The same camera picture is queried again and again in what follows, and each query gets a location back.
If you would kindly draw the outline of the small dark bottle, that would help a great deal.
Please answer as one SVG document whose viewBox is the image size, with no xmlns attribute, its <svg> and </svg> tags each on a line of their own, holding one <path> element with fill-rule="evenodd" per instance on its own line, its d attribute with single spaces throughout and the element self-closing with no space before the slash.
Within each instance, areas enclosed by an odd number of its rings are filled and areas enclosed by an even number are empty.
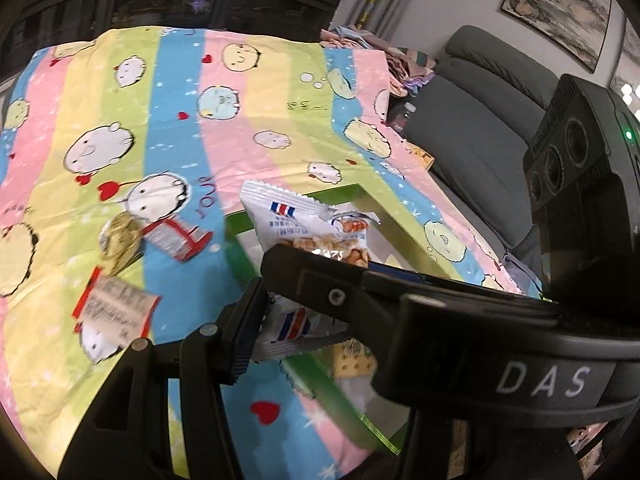
<svg viewBox="0 0 640 480">
<path fill-rule="evenodd" d="M 416 107 L 412 103 L 405 102 L 402 104 L 402 107 L 398 108 L 397 112 L 390 120 L 390 128 L 397 133 L 402 133 L 415 111 Z"/>
</svg>

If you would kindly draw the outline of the gold foil snack wrapper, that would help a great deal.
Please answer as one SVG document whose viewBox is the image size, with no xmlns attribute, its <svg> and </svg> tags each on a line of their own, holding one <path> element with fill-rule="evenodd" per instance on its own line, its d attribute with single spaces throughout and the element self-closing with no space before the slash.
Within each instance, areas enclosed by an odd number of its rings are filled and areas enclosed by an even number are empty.
<svg viewBox="0 0 640 480">
<path fill-rule="evenodd" d="M 100 268 L 114 276 L 125 270 L 142 255 L 142 224 L 127 211 L 116 214 L 99 235 Z"/>
</svg>

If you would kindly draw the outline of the white blue snack packet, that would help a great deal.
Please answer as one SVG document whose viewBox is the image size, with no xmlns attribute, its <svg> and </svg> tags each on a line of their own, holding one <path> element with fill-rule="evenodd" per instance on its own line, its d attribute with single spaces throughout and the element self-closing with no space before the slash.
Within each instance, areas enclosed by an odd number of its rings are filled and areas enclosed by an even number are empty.
<svg viewBox="0 0 640 480">
<path fill-rule="evenodd" d="M 368 232 L 380 221 L 373 212 L 341 210 L 255 180 L 243 182 L 240 201 L 262 249 L 280 244 L 363 268 L 369 265 Z M 252 359 L 280 360 L 347 338 L 346 323 L 272 292 Z"/>
</svg>

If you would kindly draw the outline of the colourful cartoon striped bedsheet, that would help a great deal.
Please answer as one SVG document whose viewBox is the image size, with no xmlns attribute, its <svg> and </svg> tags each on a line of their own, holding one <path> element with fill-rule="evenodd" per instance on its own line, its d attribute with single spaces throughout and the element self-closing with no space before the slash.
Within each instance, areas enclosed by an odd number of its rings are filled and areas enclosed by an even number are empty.
<svg viewBox="0 0 640 480">
<path fill-rule="evenodd" d="M 353 185 L 427 272 L 514 290 L 483 235 L 385 123 L 385 66 L 363 50 L 203 29 L 113 29 L 36 52 L 1 133 L 1 404 L 56 474 L 119 354 L 93 364 L 73 310 L 123 211 L 214 235 L 180 263 L 146 248 L 124 279 L 162 299 L 155 342 L 242 294 L 224 228 L 247 179 L 310 194 Z"/>
</svg>

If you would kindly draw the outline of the red white snack wrapper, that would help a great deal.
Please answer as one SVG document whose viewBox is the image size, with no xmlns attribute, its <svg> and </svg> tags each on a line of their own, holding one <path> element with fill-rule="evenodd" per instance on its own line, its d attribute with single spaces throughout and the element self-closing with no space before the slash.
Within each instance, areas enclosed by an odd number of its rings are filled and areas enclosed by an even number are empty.
<svg viewBox="0 0 640 480">
<path fill-rule="evenodd" d="M 152 222 L 142 229 L 143 238 L 171 258 L 186 262 L 202 252 L 214 232 L 173 216 Z"/>
</svg>

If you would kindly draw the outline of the white red-edged snack packet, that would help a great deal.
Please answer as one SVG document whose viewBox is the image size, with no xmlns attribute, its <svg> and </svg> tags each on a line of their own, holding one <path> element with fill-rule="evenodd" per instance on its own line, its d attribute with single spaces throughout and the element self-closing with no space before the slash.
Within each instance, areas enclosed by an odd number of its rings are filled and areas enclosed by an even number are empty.
<svg viewBox="0 0 640 480">
<path fill-rule="evenodd" d="M 135 339 L 148 336 L 161 299 L 96 266 L 73 310 L 74 331 L 90 362 L 111 359 Z"/>
</svg>

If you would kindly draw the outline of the soda cracker sleeve packet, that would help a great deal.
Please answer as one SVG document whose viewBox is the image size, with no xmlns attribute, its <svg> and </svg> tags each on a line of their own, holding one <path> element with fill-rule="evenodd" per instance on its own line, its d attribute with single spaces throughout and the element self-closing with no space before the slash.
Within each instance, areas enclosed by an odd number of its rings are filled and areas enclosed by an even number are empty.
<svg viewBox="0 0 640 480">
<path fill-rule="evenodd" d="M 333 346 L 332 370 L 336 378 L 370 376 L 378 367 L 372 351 L 357 339 Z"/>
</svg>

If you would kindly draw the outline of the grey sofa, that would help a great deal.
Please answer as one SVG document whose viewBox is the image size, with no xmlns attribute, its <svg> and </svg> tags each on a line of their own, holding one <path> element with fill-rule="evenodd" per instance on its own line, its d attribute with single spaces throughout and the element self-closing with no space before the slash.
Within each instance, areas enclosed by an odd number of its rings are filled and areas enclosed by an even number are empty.
<svg viewBox="0 0 640 480">
<path fill-rule="evenodd" d="M 445 193 L 499 255 L 536 266 L 523 157 L 558 76 L 490 32 L 460 27 L 413 98 L 402 135 L 435 159 Z"/>
</svg>

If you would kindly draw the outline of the green white cardboard box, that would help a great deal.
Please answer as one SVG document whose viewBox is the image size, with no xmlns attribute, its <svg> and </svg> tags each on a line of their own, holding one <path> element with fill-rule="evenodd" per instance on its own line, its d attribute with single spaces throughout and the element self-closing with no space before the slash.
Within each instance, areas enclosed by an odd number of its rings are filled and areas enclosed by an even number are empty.
<svg viewBox="0 0 640 480">
<path fill-rule="evenodd" d="M 387 326 L 390 316 L 374 312 L 372 302 L 360 286 L 363 274 L 370 269 L 370 261 L 363 268 L 277 244 L 262 250 L 260 262 L 264 267 L 262 277 L 228 311 L 230 321 L 224 334 L 230 341 L 235 375 L 243 374 L 252 360 L 272 292 L 346 323 L 347 339 L 358 336 L 362 330 L 372 335 L 390 333 Z"/>
</svg>

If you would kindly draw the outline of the framed landscape painting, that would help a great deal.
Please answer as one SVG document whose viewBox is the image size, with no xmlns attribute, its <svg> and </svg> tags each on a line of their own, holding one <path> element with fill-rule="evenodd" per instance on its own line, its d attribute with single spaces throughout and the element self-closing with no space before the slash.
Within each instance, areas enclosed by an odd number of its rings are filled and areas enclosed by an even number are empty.
<svg viewBox="0 0 640 480">
<path fill-rule="evenodd" d="M 501 11 L 547 37 L 594 73 L 611 4 L 612 0 L 503 0 Z"/>
</svg>

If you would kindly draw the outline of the pile of folded clothes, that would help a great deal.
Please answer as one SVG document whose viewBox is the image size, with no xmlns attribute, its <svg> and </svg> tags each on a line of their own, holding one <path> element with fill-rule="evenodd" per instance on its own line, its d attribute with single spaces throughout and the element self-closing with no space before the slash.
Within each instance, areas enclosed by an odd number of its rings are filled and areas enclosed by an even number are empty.
<svg viewBox="0 0 640 480">
<path fill-rule="evenodd" d="M 427 53 L 394 47 L 387 40 L 355 26 L 322 29 L 320 44 L 330 49 L 363 50 L 375 58 L 388 79 L 390 94 L 395 98 L 416 96 L 435 75 L 437 62 Z"/>
</svg>

